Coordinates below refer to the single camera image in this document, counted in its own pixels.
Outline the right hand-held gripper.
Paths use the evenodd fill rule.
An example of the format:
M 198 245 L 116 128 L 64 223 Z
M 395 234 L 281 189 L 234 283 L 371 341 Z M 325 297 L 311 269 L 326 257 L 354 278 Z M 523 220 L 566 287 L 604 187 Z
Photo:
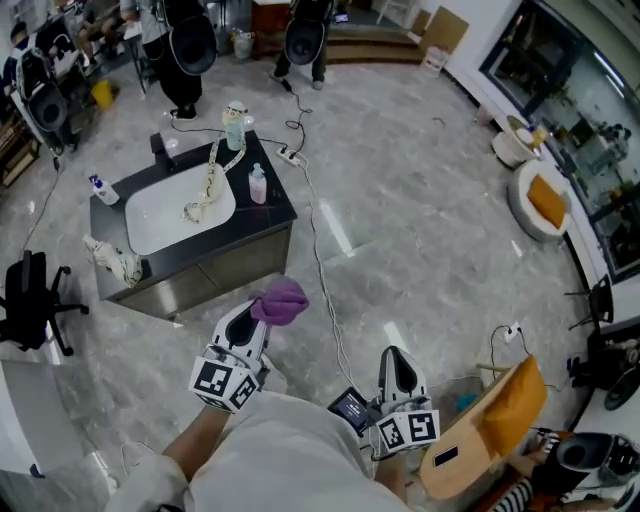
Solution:
M 382 454 L 419 449 L 441 437 L 440 415 L 426 395 L 426 377 L 416 359 L 394 345 L 387 347 L 380 360 L 378 386 L 383 403 L 409 400 L 395 406 L 373 423 Z

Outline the purple cloth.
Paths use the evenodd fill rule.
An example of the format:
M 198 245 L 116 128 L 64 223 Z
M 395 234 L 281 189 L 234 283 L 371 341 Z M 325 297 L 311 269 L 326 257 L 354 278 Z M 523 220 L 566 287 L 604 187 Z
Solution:
M 287 277 L 270 283 L 252 298 L 251 317 L 268 326 L 287 326 L 309 307 L 301 285 Z

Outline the person's right forearm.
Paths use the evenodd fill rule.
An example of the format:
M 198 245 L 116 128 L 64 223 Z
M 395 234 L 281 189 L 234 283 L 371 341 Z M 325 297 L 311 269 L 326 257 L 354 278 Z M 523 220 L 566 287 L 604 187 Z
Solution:
M 407 485 L 418 471 L 423 453 L 423 450 L 398 452 L 378 461 L 374 471 L 374 481 L 386 487 L 407 505 Z

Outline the dark wooden sink cabinet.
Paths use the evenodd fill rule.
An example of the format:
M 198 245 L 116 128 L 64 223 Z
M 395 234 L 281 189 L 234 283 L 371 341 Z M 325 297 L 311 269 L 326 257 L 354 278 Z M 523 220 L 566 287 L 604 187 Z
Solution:
M 247 150 L 243 159 L 226 174 L 236 199 L 236 209 L 226 223 L 178 242 L 153 254 L 142 256 L 143 275 L 138 284 L 128 288 L 110 271 L 95 265 L 97 293 L 101 300 L 119 305 L 117 301 L 134 291 L 147 288 L 184 270 L 198 266 L 209 258 L 255 241 L 274 232 L 290 228 L 297 218 L 296 211 L 277 176 L 261 141 L 254 132 L 246 136 Z M 195 166 L 207 166 L 209 144 L 172 156 L 178 166 L 175 174 Z M 267 200 L 259 205 L 251 200 L 248 175 L 259 163 L 267 180 Z M 122 252 L 135 253 L 129 245 L 125 219 L 125 205 L 136 192 L 175 174 L 166 174 L 155 162 L 114 184 L 120 196 L 113 206 L 105 205 L 98 197 L 90 200 L 90 234 L 98 241 L 111 243 Z

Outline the person's white shirt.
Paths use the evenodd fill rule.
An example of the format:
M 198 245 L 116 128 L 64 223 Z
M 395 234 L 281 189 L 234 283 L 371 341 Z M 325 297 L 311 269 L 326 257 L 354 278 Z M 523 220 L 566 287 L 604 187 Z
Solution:
M 288 395 L 265 391 L 231 414 L 190 482 L 162 452 L 134 466 L 104 512 L 411 512 L 368 476 L 345 420 Z

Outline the crumpled white towel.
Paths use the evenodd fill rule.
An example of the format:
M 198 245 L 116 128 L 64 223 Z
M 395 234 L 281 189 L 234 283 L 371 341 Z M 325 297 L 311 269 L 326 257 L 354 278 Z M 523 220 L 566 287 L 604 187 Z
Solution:
M 128 288 L 135 287 L 141 280 L 143 269 L 138 254 L 121 252 L 111 243 L 98 241 L 90 235 L 85 235 L 83 242 L 94 262 L 110 271 Z

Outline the pink bottle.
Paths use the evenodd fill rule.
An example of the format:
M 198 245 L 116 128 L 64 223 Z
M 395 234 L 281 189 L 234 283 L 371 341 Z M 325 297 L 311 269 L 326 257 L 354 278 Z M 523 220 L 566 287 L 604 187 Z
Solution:
M 263 168 L 255 163 L 248 175 L 249 192 L 251 200 L 259 205 L 264 205 L 267 200 L 267 180 Z

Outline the black white striped fabric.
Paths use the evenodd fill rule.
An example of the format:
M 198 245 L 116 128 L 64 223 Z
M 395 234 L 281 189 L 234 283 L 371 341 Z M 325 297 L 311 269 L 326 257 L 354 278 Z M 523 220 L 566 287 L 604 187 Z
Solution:
M 491 512 L 528 512 L 532 498 L 531 481 L 521 478 L 498 499 Z

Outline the round grey pouf seat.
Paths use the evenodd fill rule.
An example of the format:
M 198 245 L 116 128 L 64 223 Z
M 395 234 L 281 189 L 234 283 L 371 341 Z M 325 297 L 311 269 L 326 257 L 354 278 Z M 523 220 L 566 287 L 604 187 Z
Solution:
M 527 197 L 531 181 L 537 174 L 565 201 L 567 212 L 560 229 L 556 229 L 545 220 Z M 540 160 L 528 161 L 516 169 L 507 185 L 507 199 L 511 213 L 520 227 L 533 239 L 539 242 L 558 240 L 566 233 L 570 223 L 572 205 L 569 188 L 568 180 L 554 164 Z

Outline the grey rounded device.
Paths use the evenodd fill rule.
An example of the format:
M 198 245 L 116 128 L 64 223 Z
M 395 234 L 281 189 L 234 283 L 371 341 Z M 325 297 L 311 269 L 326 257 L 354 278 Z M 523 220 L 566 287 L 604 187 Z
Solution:
M 623 435 L 576 433 L 558 444 L 556 460 L 567 470 L 596 474 L 601 487 L 618 487 L 640 474 L 640 445 Z

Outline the black office chair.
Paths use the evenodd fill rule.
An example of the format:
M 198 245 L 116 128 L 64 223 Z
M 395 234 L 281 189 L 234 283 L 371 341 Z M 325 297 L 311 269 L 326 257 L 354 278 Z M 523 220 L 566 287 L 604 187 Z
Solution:
M 74 349 L 63 341 L 56 315 L 71 311 L 88 315 L 90 308 L 81 303 L 61 302 L 61 278 L 70 274 L 69 266 L 60 266 L 48 287 L 46 254 L 25 250 L 22 259 L 6 272 L 5 296 L 0 296 L 0 309 L 5 312 L 5 318 L 0 320 L 0 344 L 11 343 L 22 352 L 39 350 L 46 341 L 49 326 L 62 355 L 73 356 Z

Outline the white round side table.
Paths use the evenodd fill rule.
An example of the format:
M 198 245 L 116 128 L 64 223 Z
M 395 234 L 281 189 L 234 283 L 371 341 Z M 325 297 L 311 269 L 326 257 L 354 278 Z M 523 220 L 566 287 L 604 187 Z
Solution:
M 512 115 L 506 115 L 504 121 L 503 129 L 491 142 L 495 156 L 511 169 L 531 160 L 541 160 L 542 154 L 530 128 Z

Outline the yellow bin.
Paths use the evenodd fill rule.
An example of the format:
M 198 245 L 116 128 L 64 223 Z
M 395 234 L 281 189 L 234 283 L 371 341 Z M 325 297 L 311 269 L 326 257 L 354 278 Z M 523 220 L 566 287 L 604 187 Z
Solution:
M 91 88 L 91 95 L 102 111 L 109 110 L 114 104 L 114 93 L 107 79 L 97 82 Z

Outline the white bucket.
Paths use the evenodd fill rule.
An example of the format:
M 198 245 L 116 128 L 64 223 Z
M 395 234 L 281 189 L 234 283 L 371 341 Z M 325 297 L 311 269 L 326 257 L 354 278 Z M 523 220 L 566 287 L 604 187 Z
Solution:
M 254 44 L 254 35 L 252 32 L 234 31 L 232 33 L 232 43 L 234 55 L 238 60 L 247 60 L 250 58 Z

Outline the large dark window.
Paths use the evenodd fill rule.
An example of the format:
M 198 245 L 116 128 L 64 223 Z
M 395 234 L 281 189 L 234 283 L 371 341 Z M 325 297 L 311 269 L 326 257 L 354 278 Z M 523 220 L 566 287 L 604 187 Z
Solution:
M 612 281 L 640 275 L 640 93 L 552 0 L 520 0 L 480 70 L 546 129 Z

